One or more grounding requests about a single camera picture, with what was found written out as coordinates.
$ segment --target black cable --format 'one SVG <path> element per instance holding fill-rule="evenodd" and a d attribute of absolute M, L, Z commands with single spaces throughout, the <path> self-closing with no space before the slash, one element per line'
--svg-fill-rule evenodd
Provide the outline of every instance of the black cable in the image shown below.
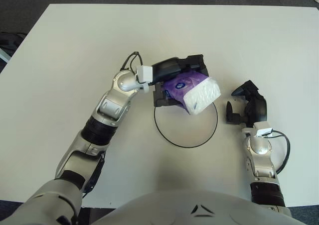
<path fill-rule="evenodd" d="M 280 132 L 278 130 L 273 130 L 272 132 L 278 133 L 280 135 L 271 136 L 271 137 L 265 136 L 265 138 L 272 139 L 272 138 L 284 137 L 286 139 L 286 143 L 287 143 L 287 153 L 286 153 L 285 159 L 284 159 L 282 165 L 276 170 L 276 173 L 279 174 L 284 169 L 284 167 L 286 166 L 286 164 L 288 162 L 289 155 L 290 155 L 290 141 L 289 141 L 288 137 L 284 133 L 282 133 L 282 132 Z"/>
<path fill-rule="evenodd" d="M 131 69 L 131 71 L 133 72 L 133 74 L 135 75 L 136 74 L 136 72 L 133 70 L 133 68 L 132 68 L 132 62 L 134 61 L 134 59 L 137 57 L 137 55 L 135 55 L 135 57 L 133 57 L 133 59 L 131 60 L 131 62 L 130 62 L 130 69 Z"/>
<path fill-rule="evenodd" d="M 191 149 L 191 148 L 200 147 L 201 145 L 205 144 L 207 141 L 209 141 L 209 140 L 213 137 L 213 135 L 214 135 L 214 133 L 215 133 L 215 131 L 216 131 L 216 129 L 217 129 L 217 124 L 218 124 L 218 112 L 217 112 L 217 108 L 216 108 L 216 106 L 215 106 L 215 103 L 213 103 L 213 105 L 214 105 L 214 107 L 215 107 L 216 117 L 217 117 L 215 129 L 214 129 L 213 133 L 210 135 L 210 137 L 209 137 L 205 142 L 203 142 L 203 143 L 201 143 L 201 144 L 199 144 L 199 145 L 195 145 L 195 146 L 192 146 L 192 147 L 186 147 L 186 146 L 182 146 L 182 145 L 179 145 L 179 144 L 175 144 L 174 142 L 172 142 L 172 141 L 170 141 L 169 139 L 167 139 L 167 138 L 165 137 L 165 135 L 161 132 L 161 130 L 160 130 L 159 126 L 158 126 L 158 123 L 156 122 L 156 117 L 155 117 L 156 107 L 154 107 L 154 122 L 155 122 L 156 128 L 158 129 L 159 133 L 163 136 L 164 139 L 166 139 L 169 143 L 171 143 L 171 144 L 173 144 L 173 145 L 175 145 L 175 146 L 177 146 L 177 147 L 186 148 L 186 149 Z"/>
<path fill-rule="evenodd" d="M 124 62 L 123 65 L 121 66 L 120 71 L 122 71 L 122 70 L 125 69 L 126 64 L 128 63 L 129 59 L 130 59 L 132 56 L 134 56 L 134 55 L 135 55 L 135 57 L 133 58 L 133 60 L 136 58 L 136 56 L 138 56 L 139 59 L 140 59 L 141 65 L 143 65 L 143 60 L 142 60 L 142 57 L 140 56 L 140 53 L 139 53 L 139 52 L 133 52 L 133 53 L 131 53 L 130 56 L 127 57 L 127 59 L 125 60 L 125 62 Z"/>

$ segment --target package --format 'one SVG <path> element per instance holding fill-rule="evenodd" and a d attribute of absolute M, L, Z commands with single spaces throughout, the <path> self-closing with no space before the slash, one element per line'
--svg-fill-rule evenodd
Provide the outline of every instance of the package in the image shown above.
<path fill-rule="evenodd" d="M 217 82 L 204 74 L 189 71 L 163 84 L 166 96 L 182 103 L 189 114 L 199 114 L 220 96 Z"/>

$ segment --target robotic arm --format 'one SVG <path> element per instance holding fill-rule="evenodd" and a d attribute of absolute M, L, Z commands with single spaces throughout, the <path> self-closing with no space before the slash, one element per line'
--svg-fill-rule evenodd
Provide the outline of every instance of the robotic arm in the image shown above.
<path fill-rule="evenodd" d="M 80 212 L 82 194 L 94 188 L 106 150 L 131 106 L 131 99 L 141 90 L 147 92 L 149 85 L 172 79 L 187 70 L 207 73 L 203 55 L 171 58 L 152 67 L 142 66 L 137 73 L 122 68 L 61 159 L 55 179 L 44 184 L 4 224 L 74 224 Z"/>

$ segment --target white table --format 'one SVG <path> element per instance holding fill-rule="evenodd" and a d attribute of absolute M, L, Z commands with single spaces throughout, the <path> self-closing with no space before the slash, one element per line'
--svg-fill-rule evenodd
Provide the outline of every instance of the white table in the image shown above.
<path fill-rule="evenodd" d="M 225 123 L 228 100 L 243 108 L 231 92 L 248 79 L 267 100 L 269 123 L 292 144 L 279 175 L 286 205 L 319 203 L 319 11 L 218 5 L 50 5 L 0 74 L 0 199 L 23 202 L 53 178 L 135 50 L 146 65 L 203 54 L 222 91 L 218 128 L 204 146 L 177 148 L 155 128 L 152 94 L 137 95 L 84 206 L 116 208 L 181 188 L 250 199 L 242 126 Z M 272 142 L 278 167 L 286 145 Z"/>

